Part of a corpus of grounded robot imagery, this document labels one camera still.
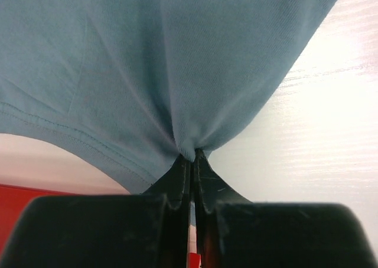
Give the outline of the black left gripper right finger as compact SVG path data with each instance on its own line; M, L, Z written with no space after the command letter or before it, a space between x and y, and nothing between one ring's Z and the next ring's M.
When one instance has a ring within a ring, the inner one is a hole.
M337 203L251 202L196 150L197 250L203 267L376 267L351 209Z

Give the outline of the blue grey t shirt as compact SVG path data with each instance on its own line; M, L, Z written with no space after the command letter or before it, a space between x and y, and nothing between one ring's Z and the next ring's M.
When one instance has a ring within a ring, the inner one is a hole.
M1 0L1 132L131 193L238 135L337 0Z

